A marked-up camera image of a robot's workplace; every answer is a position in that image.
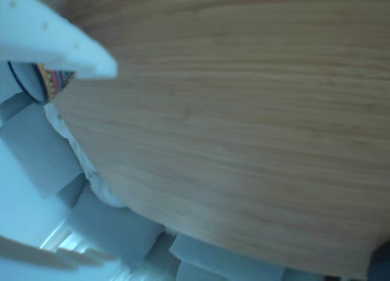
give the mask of sofa cushion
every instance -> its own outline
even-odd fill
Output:
[[[281,281],[285,267],[255,260],[179,234],[171,252],[182,261],[237,281]]]
[[[227,281],[225,277],[210,271],[200,269],[185,261],[181,262],[177,271],[176,281]]]

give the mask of gray cushion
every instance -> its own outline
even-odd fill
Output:
[[[239,281],[281,281],[285,267],[204,243],[179,234],[171,252],[182,261]]]
[[[163,228],[127,208],[101,202],[88,186],[72,209],[67,223],[87,241],[119,256],[136,269],[152,248]]]
[[[227,281],[226,278],[212,273],[210,271],[200,269],[185,261],[181,262],[177,271],[176,281]]]

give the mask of white wall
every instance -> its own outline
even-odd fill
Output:
[[[69,214],[57,196],[40,196],[1,138],[0,188],[0,235],[5,237],[41,246]]]

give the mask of wood grain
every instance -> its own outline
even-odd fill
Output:
[[[365,278],[390,237],[390,0],[47,1],[118,59],[56,105],[131,209]]]

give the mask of wooden table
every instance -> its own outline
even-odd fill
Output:
[[[134,211],[364,278],[390,238],[390,0],[46,0],[119,77],[56,100]]]

